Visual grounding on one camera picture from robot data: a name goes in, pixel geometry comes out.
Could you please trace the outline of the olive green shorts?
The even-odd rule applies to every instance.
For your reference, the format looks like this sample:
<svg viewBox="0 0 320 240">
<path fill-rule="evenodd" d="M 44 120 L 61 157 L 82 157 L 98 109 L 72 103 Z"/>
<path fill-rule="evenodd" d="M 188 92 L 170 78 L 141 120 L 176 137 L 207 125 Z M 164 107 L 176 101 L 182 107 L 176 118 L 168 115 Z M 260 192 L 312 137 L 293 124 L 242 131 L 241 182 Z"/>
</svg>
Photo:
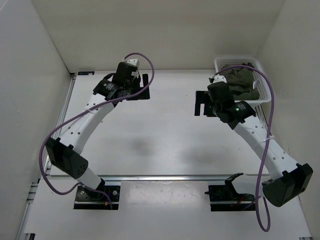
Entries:
<svg viewBox="0 0 320 240">
<path fill-rule="evenodd" d="M 226 78 L 235 101 L 255 101 L 260 98 L 259 91 L 254 89 L 255 80 L 251 69 L 237 67 L 222 71 L 220 75 Z"/>
</svg>

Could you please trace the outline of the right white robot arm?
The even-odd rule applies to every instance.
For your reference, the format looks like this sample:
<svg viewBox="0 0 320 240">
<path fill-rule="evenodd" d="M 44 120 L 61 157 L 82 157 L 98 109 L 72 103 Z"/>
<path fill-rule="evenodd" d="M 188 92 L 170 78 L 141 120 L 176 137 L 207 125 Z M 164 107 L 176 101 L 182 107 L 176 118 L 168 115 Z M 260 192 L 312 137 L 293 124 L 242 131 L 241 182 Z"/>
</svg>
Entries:
<svg viewBox="0 0 320 240">
<path fill-rule="evenodd" d="M 275 207 L 281 207 L 303 193 L 313 175 L 307 163 L 299 164 L 286 154 L 263 127 L 255 110 L 244 100 L 235 101 L 225 82 L 212 83 L 206 91 L 195 92 L 194 114 L 201 105 L 207 117 L 217 117 L 241 136 L 268 170 L 270 179 L 262 183 L 263 196 Z"/>
</svg>

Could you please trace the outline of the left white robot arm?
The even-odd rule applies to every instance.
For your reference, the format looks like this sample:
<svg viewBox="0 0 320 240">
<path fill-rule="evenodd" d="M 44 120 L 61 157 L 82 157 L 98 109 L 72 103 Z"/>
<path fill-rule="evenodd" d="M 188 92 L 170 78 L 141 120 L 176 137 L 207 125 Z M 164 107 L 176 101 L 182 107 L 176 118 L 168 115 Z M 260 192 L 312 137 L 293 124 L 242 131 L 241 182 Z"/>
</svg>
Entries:
<svg viewBox="0 0 320 240">
<path fill-rule="evenodd" d="M 116 72 L 106 75 L 93 89 L 84 108 L 85 114 L 45 144 L 50 163 L 88 187 L 87 194 L 93 200 L 103 198 L 105 181 L 90 169 L 81 153 L 92 133 L 118 102 L 141 91 L 141 83 L 148 84 L 147 79 L 141 79 L 138 68 L 138 59 L 121 61 Z"/>
</svg>

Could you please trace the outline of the white plastic basket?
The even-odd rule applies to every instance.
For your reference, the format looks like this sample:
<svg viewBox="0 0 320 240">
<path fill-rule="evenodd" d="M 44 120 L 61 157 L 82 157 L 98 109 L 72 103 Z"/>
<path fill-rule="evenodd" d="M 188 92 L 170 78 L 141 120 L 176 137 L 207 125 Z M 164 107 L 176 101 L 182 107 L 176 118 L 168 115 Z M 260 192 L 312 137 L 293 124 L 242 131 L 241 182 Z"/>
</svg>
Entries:
<svg viewBox="0 0 320 240">
<path fill-rule="evenodd" d="M 251 63 L 257 70 L 262 72 L 263 74 L 264 69 L 260 62 L 251 56 L 245 55 L 226 55 L 226 56 L 219 56 L 214 59 L 214 67 L 216 72 L 222 70 L 225 65 L 241 65 L 241 64 L 248 64 Z M 252 108 L 255 108 L 263 103 L 268 103 L 271 101 L 271 93 L 266 80 L 257 72 L 253 72 L 253 88 L 259 92 L 259 99 L 258 100 L 245 100 Z"/>
</svg>

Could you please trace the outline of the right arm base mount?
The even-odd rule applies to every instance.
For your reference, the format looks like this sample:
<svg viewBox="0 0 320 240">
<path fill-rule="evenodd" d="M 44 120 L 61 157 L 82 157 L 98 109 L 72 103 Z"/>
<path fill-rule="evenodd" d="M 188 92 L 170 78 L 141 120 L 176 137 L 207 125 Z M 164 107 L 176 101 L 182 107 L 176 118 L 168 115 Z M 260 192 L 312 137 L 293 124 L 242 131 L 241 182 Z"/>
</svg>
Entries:
<svg viewBox="0 0 320 240">
<path fill-rule="evenodd" d="M 242 177 L 243 173 L 235 173 L 224 181 L 224 185 L 211 184 L 208 191 L 211 212 L 255 211 L 255 196 L 250 193 L 238 193 L 233 181 Z"/>
</svg>

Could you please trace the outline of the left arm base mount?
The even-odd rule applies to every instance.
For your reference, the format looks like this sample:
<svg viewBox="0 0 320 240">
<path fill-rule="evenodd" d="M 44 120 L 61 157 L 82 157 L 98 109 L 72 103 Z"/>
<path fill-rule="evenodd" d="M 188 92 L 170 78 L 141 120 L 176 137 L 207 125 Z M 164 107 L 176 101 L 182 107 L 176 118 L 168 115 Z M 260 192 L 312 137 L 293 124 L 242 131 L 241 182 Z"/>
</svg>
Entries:
<svg viewBox="0 0 320 240">
<path fill-rule="evenodd" d="M 78 186 L 74 198 L 74 210 L 118 210 L 120 202 L 121 185 L 112 183 L 104 186 L 103 191 L 110 198 L 102 193 L 91 192 L 83 186 Z"/>
</svg>

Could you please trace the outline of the aluminium table frame rail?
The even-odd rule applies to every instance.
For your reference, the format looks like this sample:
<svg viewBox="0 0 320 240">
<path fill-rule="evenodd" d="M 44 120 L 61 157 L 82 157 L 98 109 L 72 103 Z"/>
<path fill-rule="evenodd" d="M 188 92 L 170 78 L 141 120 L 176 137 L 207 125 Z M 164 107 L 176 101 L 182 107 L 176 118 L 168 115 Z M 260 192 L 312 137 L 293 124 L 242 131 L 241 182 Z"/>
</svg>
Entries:
<svg viewBox="0 0 320 240">
<path fill-rule="evenodd" d="M 74 84 L 75 84 L 75 80 L 77 78 L 77 75 L 78 75 L 77 72 L 70 74 L 70 83 L 68 85 L 68 89 L 67 89 L 66 95 L 63 100 L 62 107 L 61 107 L 59 115 L 58 115 L 56 126 L 59 126 L 65 120 L 66 112 L 68 109 L 69 101 L 71 98 L 72 90 L 74 88 Z M 49 171 L 51 169 L 50 160 L 45 152 L 43 152 L 43 154 L 42 154 L 42 169 L 43 169 L 44 173 L 46 173 L 47 171 Z M 33 203 L 34 198 L 36 196 L 39 182 L 42 179 L 43 179 L 43 176 L 40 174 L 40 176 L 36 180 L 36 182 L 31 183 L 31 186 L 29 188 L 29 192 L 27 195 L 26 206 L 25 206 L 25 209 L 24 209 L 24 212 L 22 215 L 22 219 L 21 219 L 21 222 L 20 222 L 20 225 L 18 228 L 17 235 L 15 237 L 16 240 L 33 240 L 35 238 L 34 233 L 25 233 L 25 229 L 26 229 L 26 224 L 27 224 L 29 214 L 30 214 L 30 211 L 32 208 L 32 203 Z"/>
</svg>

